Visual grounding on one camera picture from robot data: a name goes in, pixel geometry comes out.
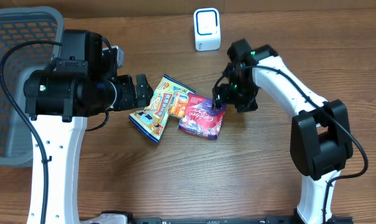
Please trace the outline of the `yellow blue snack bag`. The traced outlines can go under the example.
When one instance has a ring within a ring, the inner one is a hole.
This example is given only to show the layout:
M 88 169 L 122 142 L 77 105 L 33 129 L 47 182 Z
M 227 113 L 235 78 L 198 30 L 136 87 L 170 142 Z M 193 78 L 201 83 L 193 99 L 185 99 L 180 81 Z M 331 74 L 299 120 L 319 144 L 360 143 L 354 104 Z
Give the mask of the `yellow blue snack bag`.
M 175 93 L 196 93 L 196 91 L 182 82 L 164 74 L 154 90 L 150 104 L 142 110 L 129 115 L 133 124 L 151 141 L 158 143 L 167 125 L 168 110 L 173 103 Z

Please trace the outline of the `red purple pantyliner pack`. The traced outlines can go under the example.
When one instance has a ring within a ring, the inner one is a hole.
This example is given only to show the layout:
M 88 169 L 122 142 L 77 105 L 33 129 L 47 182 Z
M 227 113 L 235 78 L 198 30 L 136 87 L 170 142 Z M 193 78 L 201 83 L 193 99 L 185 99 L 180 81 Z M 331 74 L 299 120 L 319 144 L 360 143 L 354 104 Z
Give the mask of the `red purple pantyliner pack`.
M 226 105 L 213 107 L 213 100 L 189 93 L 185 114 L 179 120 L 178 129 L 206 139 L 217 139 L 226 112 Z

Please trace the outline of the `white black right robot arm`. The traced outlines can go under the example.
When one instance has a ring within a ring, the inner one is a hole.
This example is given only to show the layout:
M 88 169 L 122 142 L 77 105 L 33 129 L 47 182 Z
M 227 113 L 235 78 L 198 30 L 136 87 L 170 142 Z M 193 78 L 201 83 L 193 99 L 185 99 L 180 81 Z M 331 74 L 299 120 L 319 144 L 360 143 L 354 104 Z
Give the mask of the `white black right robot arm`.
M 285 223 L 352 223 L 351 217 L 331 213 L 332 180 L 339 177 L 353 148 L 348 136 L 347 108 L 329 102 L 289 71 L 269 45 L 252 49 L 245 39 L 227 51 L 230 62 L 216 82 L 214 107 L 234 105 L 237 112 L 255 111 L 259 90 L 267 92 L 291 118 L 290 155 L 302 174 L 300 202 Z

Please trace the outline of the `white barcode scanner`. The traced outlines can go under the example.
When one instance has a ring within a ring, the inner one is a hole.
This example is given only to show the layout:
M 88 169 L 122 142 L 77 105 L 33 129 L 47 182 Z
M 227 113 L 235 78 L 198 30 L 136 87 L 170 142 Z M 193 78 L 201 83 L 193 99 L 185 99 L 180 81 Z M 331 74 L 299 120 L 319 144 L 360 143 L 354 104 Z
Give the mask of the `white barcode scanner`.
M 193 14 L 195 48 L 199 52 L 218 50 L 221 46 L 219 11 L 208 7 L 197 9 Z

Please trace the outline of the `grey plastic mesh basket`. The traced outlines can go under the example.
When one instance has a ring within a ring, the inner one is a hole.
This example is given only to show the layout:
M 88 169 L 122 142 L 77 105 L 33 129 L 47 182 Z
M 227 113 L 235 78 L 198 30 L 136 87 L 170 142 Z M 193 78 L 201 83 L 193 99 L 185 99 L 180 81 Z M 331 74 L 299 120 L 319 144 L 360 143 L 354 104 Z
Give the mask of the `grey plastic mesh basket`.
M 0 9 L 0 62 L 17 44 L 30 40 L 59 42 L 64 30 L 63 16 L 54 8 L 21 7 Z M 41 70 L 58 56 L 60 48 L 48 44 L 23 47 L 7 59 L 4 81 L 17 104 L 24 108 L 24 82 L 35 70 Z M 15 112 L 0 85 L 0 166 L 30 167 L 32 136 Z

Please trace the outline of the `small orange snack pack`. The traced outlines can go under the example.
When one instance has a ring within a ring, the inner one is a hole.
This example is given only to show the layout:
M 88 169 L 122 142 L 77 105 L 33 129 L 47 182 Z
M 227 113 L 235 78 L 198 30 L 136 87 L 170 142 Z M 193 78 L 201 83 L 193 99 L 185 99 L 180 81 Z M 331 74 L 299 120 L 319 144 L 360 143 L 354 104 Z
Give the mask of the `small orange snack pack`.
M 180 91 L 174 92 L 171 105 L 168 109 L 168 114 L 176 118 L 182 118 L 188 106 L 189 96 Z

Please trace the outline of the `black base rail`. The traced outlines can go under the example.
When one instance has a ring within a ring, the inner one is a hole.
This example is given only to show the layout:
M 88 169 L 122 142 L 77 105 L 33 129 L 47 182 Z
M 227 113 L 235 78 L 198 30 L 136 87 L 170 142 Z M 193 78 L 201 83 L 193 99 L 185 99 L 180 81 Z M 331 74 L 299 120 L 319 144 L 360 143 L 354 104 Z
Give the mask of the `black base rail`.
M 161 219 L 134 218 L 132 213 L 122 213 L 121 217 L 126 221 L 95 221 L 95 223 L 126 223 L 126 224 L 294 224 L 303 223 L 297 212 L 290 216 L 267 216 L 265 218 L 204 218 L 204 219 Z

